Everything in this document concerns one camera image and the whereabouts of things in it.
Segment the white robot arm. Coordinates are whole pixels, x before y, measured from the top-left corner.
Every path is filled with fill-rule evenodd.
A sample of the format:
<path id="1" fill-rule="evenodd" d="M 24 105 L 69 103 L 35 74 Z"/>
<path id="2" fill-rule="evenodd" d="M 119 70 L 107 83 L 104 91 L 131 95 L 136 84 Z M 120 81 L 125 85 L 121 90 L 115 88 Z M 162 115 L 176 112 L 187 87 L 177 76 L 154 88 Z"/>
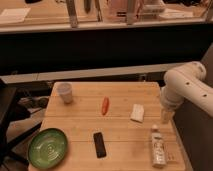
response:
<path id="1" fill-rule="evenodd" d="M 213 117 L 213 88 L 204 83 L 206 68 L 192 61 L 169 69 L 164 74 L 165 86 L 160 91 L 161 120 L 167 124 L 187 99 Z"/>

